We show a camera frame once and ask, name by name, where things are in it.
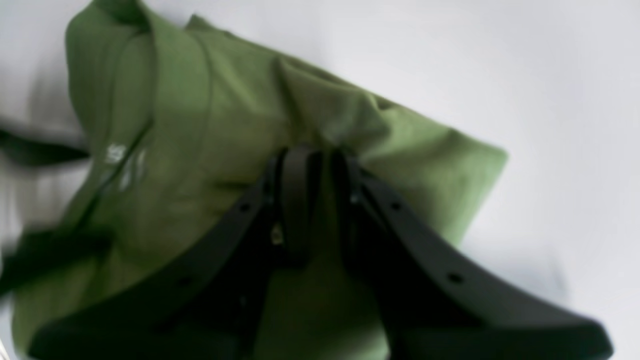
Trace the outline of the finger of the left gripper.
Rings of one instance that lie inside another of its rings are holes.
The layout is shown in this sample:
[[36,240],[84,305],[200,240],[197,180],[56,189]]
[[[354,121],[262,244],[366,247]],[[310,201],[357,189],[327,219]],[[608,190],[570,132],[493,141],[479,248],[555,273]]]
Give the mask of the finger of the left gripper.
[[0,148],[12,164],[22,167],[59,166],[90,158],[85,150],[60,143],[36,141],[4,129],[0,131]]
[[65,234],[55,234],[54,231],[27,233],[16,246],[2,249],[0,294],[6,296],[80,260],[102,256],[113,243],[114,235],[101,230]]

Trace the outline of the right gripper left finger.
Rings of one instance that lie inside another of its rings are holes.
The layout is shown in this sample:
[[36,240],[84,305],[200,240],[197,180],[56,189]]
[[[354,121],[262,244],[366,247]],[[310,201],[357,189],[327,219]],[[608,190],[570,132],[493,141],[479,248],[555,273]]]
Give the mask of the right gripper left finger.
[[322,153],[295,146],[192,248],[125,291],[37,332],[36,360],[240,360],[272,272],[300,266]]

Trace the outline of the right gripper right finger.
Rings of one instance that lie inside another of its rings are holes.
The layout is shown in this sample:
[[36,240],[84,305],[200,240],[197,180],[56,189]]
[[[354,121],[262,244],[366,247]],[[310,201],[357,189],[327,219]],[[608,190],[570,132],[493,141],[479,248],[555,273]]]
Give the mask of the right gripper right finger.
[[345,268],[377,303],[392,360],[608,360],[596,320],[510,285],[423,223],[389,185],[336,150]]

